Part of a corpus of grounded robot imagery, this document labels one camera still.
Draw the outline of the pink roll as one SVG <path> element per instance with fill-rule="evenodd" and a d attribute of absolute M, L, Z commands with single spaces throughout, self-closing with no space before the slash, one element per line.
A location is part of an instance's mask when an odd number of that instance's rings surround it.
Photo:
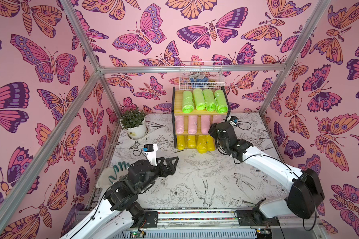
<path fill-rule="evenodd" d="M 188 116 L 187 133 L 194 135 L 197 133 L 197 115 Z"/>
<path fill-rule="evenodd" d="M 210 116 L 201 115 L 200 122 L 201 122 L 201 133 L 207 135 L 210 129 Z"/>
<path fill-rule="evenodd" d="M 175 129 L 176 134 L 184 133 L 184 116 L 175 116 Z"/>
<path fill-rule="evenodd" d="M 224 122 L 222 115 L 212 116 L 212 123 L 220 123 L 220 122 Z"/>

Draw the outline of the yellow roll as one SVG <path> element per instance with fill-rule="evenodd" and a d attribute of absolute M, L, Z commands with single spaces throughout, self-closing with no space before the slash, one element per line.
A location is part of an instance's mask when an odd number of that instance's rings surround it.
<path fill-rule="evenodd" d="M 184 150 L 185 149 L 185 137 L 184 135 L 177 136 L 177 149 Z"/>
<path fill-rule="evenodd" d="M 199 135 L 196 142 L 196 150 L 200 154 L 207 153 L 207 142 L 205 135 Z"/>
<path fill-rule="evenodd" d="M 210 135 L 206 135 L 206 146 L 207 146 L 207 151 L 209 152 L 213 152 L 215 151 L 215 142 L 214 142 L 214 138 L 211 137 Z"/>
<path fill-rule="evenodd" d="M 196 148 L 196 137 L 195 135 L 187 136 L 187 148 L 194 149 Z"/>

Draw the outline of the green roll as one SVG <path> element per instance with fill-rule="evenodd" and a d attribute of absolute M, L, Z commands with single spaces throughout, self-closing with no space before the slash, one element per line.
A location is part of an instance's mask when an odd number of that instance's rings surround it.
<path fill-rule="evenodd" d="M 182 112 L 189 114 L 194 111 L 193 94 L 191 91 L 183 91 L 182 93 Z"/>
<path fill-rule="evenodd" d="M 214 98 L 214 93 L 211 89 L 204 89 L 203 96 L 206 104 L 206 110 L 208 112 L 213 112 L 216 110 L 216 102 Z"/>
<path fill-rule="evenodd" d="M 225 94 L 223 90 L 216 90 L 214 92 L 214 98 L 216 103 L 216 112 L 224 114 L 228 112 L 228 104 L 226 102 Z"/>
<path fill-rule="evenodd" d="M 206 108 L 206 102 L 204 99 L 203 90 L 200 88 L 195 88 L 193 89 L 192 93 L 193 93 L 195 108 L 198 111 L 204 110 Z"/>

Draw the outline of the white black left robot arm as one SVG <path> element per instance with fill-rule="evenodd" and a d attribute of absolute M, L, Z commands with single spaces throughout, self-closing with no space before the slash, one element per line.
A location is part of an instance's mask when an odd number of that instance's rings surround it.
<path fill-rule="evenodd" d="M 139 195 L 153 186 L 157 178 L 174 175 L 178 161 L 178 157 L 160 157 L 156 166 L 146 159 L 136 161 L 128 174 L 105 191 L 95 209 L 62 238 L 112 239 L 132 226 L 140 227 L 146 213 L 137 202 Z"/>

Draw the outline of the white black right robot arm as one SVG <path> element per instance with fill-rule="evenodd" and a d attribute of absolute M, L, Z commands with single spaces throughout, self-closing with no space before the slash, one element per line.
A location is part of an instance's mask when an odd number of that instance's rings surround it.
<path fill-rule="evenodd" d="M 317 210 L 325 195 L 316 171 L 290 166 L 264 153 L 251 142 L 238 139 L 231 121 L 213 123 L 208 133 L 224 154 L 259 169 L 289 192 L 285 196 L 258 202 L 252 211 L 255 224 L 290 214 L 303 220 L 318 216 Z"/>

